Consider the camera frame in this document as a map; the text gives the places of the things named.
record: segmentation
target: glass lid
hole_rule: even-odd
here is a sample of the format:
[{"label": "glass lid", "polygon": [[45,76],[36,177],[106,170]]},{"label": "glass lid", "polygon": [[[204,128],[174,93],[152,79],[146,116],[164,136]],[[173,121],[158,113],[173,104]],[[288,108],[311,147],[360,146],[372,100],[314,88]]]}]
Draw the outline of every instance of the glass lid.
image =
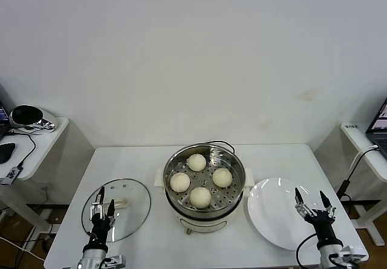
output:
[{"label": "glass lid", "polygon": [[[103,199],[105,213],[112,199],[114,199],[115,208],[115,223],[108,233],[107,241],[116,242],[130,236],[142,226],[151,209],[151,196],[141,182],[130,178],[113,180],[103,186],[105,187]],[[96,200],[100,188],[88,198],[83,207],[82,227],[87,233],[93,227],[90,221],[90,207]]]}]

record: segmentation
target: steamed bun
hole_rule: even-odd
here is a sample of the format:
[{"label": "steamed bun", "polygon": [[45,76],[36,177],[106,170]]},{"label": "steamed bun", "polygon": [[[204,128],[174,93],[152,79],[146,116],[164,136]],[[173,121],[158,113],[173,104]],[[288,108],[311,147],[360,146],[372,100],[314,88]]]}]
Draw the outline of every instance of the steamed bun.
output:
[{"label": "steamed bun", "polygon": [[197,187],[191,191],[189,201],[197,209],[203,209],[211,203],[211,193],[205,187]]},{"label": "steamed bun", "polygon": [[206,165],[207,161],[201,154],[192,154],[187,160],[188,167],[193,171],[201,171]]},{"label": "steamed bun", "polygon": [[175,192],[185,192],[189,187],[190,180],[188,175],[178,172],[172,175],[169,184],[171,185],[171,189]]},{"label": "steamed bun", "polygon": [[219,168],[213,173],[212,181],[219,187],[227,187],[232,183],[232,174],[227,168]]}]

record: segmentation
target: table leg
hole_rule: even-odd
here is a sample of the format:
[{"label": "table leg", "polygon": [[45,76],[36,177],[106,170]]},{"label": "table leg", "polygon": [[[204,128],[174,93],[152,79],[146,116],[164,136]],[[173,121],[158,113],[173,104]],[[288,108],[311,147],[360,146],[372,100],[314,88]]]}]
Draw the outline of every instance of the table leg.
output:
[{"label": "table leg", "polygon": [[381,200],[370,210],[366,211],[363,206],[354,206],[359,214],[359,219],[352,219],[355,228],[365,228],[376,246],[384,246],[385,242],[374,225],[374,220],[387,211],[387,199]]},{"label": "table leg", "polygon": [[40,231],[49,231],[51,225],[26,206],[23,199],[12,189],[12,186],[0,186],[0,199]]},{"label": "table leg", "polygon": [[370,208],[366,213],[357,219],[359,225],[366,224],[367,222],[373,222],[379,216],[387,211],[387,199],[379,201],[376,205]]}]

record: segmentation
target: silver pot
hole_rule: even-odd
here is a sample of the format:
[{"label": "silver pot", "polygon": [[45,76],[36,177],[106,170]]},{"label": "silver pot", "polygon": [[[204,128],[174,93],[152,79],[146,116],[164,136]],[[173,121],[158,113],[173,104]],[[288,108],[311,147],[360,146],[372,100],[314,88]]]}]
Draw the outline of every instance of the silver pot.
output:
[{"label": "silver pot", "polygon": [[[187,159],[192,154],[201,154],[205,157],[207,166],[204,170],[195,172],[189,169]],[[233,177],[231,186],[226,188],[218,187],[212,181],[214,171],[222,167],[227,168]],[[190,178],[190,186],[185,192],[177,193],[171,189],[169,180],[177,172],[183,172]],[[239,158],[228,149],[209,143],[194,144],[180,149],[170,157],[163,173],[166,196],[171,206],[182,215],[197,221],[211,221],[231,213],[242,198],[245,181],[245,170]],[[210,190],[212,194],[210,206],[197,209],[191,205],[189,194],[196,187]]]}]

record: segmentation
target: computer mouse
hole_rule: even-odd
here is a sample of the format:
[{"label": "computer mouse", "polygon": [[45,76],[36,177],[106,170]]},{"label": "computer mouse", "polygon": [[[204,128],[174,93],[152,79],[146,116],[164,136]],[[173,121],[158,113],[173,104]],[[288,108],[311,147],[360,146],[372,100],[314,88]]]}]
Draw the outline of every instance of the computer mouse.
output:
[{"label": "computer mouse", "polygon": [[0,163],[7,162],[12,155],[16,145],[14,143],[6,143],[0,145]]}]

